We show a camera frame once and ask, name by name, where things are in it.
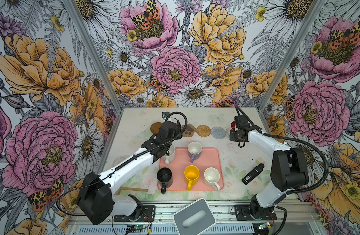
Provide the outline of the red inside white mug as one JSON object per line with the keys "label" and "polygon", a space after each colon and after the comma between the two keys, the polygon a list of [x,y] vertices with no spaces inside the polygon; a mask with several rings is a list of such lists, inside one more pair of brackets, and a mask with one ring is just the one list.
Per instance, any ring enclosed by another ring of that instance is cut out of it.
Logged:
{"label": "red inside white mug", "polygon": [[231,128],[232,128],[232,130],[235,130],[235,128],[236,128],[236,124],[234,121],[231,123]]}

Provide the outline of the light brown round wooden coaster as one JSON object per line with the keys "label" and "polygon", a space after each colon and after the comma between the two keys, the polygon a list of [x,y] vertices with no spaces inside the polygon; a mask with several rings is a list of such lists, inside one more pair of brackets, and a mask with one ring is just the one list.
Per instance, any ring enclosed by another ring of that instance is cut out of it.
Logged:
{"label": "light brown round wooden coaster", "polygon": [[157,134],[159,132],[160,127],[163,125],[162,122],[155,122],[151,125],[150,131],[152,134]]}

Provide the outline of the light blue woven coaster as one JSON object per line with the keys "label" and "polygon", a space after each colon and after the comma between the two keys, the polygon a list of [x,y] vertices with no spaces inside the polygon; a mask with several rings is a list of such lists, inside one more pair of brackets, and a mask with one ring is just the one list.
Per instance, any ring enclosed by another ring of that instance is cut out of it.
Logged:
{"label": "light blue woven coaster", "polygon": [[211,135],[215,139],[223,139],[227,134],[224,128],[216,126],[211,129]]}

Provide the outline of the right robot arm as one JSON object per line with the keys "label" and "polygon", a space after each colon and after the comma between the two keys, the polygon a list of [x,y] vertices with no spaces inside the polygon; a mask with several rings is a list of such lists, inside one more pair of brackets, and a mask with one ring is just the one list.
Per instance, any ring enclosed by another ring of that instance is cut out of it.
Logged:
{"label": "right robot arm", "polygon": [[229,139],[238,142],[240,148],[249,142],[264,151],[272,160],[271,181],[260,193],[253,196],[249,206],[250,216],[259,219],[272,212],[291,190],[308,184],[305,155],[301,149],[290,148],[255,130],[243,114],[235,116],[234,122],[235,129],[230,131]]}

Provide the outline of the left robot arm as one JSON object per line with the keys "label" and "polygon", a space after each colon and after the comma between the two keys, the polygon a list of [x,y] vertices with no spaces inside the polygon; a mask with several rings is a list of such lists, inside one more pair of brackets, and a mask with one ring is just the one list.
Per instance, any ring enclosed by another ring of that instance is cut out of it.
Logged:
{"label": "left robot arm", "polygon": [[121,215],[137,220],[142,203],[132,195],[116,195],[120,187],[142,169],[163,157],[173,141],[183,136],[186,127],[179,122],[165,121],[159,132],[144,142],[130,158],[99,175],[91,172],[83,180],[77,205],[93,225],[98,225],[111,215]]}

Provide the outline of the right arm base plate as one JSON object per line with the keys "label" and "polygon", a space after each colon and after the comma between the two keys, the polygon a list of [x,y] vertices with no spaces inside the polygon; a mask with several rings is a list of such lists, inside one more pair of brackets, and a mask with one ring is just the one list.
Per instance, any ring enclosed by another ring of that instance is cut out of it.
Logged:
{"label": "right arm base plate", "polygon": [[234,205],[231,211],[237,221],[258,221],[258,220],[277,220],[274,207],[271,208],[250,208],[250,205]]}

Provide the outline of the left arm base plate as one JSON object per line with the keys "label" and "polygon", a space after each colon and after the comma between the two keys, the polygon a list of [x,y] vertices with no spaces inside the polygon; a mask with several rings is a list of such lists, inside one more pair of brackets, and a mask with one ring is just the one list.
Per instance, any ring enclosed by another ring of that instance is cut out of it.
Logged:
{"label": "left arm base plate", "polygon": [[156,206],[154,205],[143,205],[141,212],[138,216],[135,215],[114,215],[114,222],[154,222],[156,215]]}

